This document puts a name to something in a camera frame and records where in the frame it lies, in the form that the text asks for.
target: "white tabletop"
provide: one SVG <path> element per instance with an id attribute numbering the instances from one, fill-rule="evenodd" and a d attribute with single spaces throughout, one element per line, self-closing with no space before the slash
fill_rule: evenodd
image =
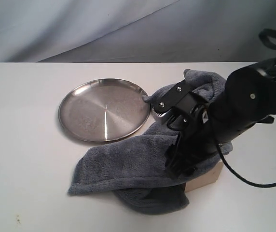
<path id="1" fill-rule="evenodd" d="M 167 215 L 136 213 L 111 192 L 67 195 L 76 163 L 95 145 L 69 139 L 58 125 L 58 106 L 74 87 L 121 78 L 152 94 L 181 81 L 186 68 L 227 77 L 245 65 L 0 63 L 0 231 L 276 231 L 276 188 L 248 186 L 226 168 L 215 184 L 187 193 L 188 207 Z M 276 121 L 256 125 L 233 144 L 227 159 L 240 174 L 258 183 L 276 181 Z"/>

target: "gray towel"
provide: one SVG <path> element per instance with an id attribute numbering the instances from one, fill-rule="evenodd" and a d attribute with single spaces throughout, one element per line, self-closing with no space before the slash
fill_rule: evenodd
<path id="1" fill-rule="evenodd" d="M 224 90 L 225 80 L 213 72 L 185 70 L 184 77 L 193 92 L 208 101 L 213 101 Z M 154 103 L 172 86 L 144 97 L 144 101 Z M 215 155 L 201 162 L 191 176 L 169 178 L 165 173 L 164 153 L 175 142 L 177 134 L 155 122 L 141 136 L 89 149 L 77 164 L 69 195 L 113 190 L 125 204 L 145 214 L 184 208 L 189 202 L 182 184 L 211 170 L 220 158 Z M 221 149 L 223 154 L 228 154 L 232 145 L 224 144 Z"/>

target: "brown box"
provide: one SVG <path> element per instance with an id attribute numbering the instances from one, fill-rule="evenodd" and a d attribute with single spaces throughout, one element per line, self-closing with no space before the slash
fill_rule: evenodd
<path id="1" fill-rule="evenodd" d="M 221 170 L 223 169 L 223 163 L 220 161 L 215 167 L 200 177 L 197 177 L 194 180 L 188 181 L 186 183 L 185 192 L 198 189 L 200 187 L 206 186 L 208 184 L 214 183 L 220 176 Z"/>

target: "stainless steel plate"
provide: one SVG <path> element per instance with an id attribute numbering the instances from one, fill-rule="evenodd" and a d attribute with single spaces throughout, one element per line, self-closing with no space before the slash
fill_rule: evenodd
<path id="1" fill-rule="evenodd" d="M 146 92 L 120 79 L 101 79 L 72 90 L 62 101 L 58 116 L 72 136 L 93 142 L 124 138 L 147 120 L 150 106 L 141 99 Z"/>

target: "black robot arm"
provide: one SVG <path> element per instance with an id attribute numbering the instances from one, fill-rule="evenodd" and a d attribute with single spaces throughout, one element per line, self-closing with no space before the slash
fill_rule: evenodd
<path id="1" fill-rule="evenodd" d="M 276 30 L 265 29 L 259 34 L 265 46 L 276 50 L 269 37 L 276 39 Z M 177 141 L 166 152 L 166 170 L 172 178 L 191 175 L 197 163 L 217 152 L 221 155 L 222 144 L 256 123 L 274 121 L 270 115 L 276 115 L 276 58 L 231 73 L 225 90 L 212 103 L 190 91 L 175 91 L 178 87 L 186 89 L 184 85 L 176 84 L 154 105 L 155 112 L 167 115 L 168 126 L 178 117 L 187 122 L 186 127 L 178 129 Z"/>

